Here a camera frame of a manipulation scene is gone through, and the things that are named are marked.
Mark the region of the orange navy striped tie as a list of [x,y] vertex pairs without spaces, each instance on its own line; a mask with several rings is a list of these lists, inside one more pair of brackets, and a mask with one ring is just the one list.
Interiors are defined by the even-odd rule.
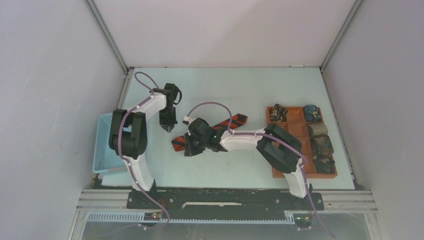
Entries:
[[[243,125],[245,125],[248,121],[248,116],[241,114],[241,113],[237,113],[236,115],[232,116],[231,120],[228,118],[214,126],[212,126],[215,130],[218,129],[223,129],[223,128],[227,128],[228,124],[230,123],[230,129],[234,130],[237,129]],[[186,147],[186,139],[184,137],[184,135],[178,136],[176,138],[174,138],[171,141],[172,147],[174,149],[175,152],[181,152],[185,150]]]

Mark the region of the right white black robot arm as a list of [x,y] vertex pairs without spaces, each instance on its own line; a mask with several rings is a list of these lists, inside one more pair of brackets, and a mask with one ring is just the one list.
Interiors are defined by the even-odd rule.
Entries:
[[309,182],[303,167],[307,161],[302,155],[302,143],[284,128],[270,123],[265,128],[239,131],[231,128],[215,129],[202,118],[184,117],[186,157],[193,157],[209,149],[215,153],[230,151],[256,151],[283,173],[291,194],[291,204],[304,209],[311,202]]

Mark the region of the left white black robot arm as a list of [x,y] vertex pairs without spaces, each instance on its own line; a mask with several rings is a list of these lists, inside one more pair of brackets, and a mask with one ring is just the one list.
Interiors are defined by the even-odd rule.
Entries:
[[108,144],[121,157],[132,178],[133,188],[140,191],[138,201],[153,208],[158,194],[151,190],[155,184],[146,161],[148,146],[147,123],[155,114],[159,125],[170,133],[178,123],[176,105],[182,99],[181,90],[173,83],[154,88],[152,95],[130,109],[115,109],[112,113]]

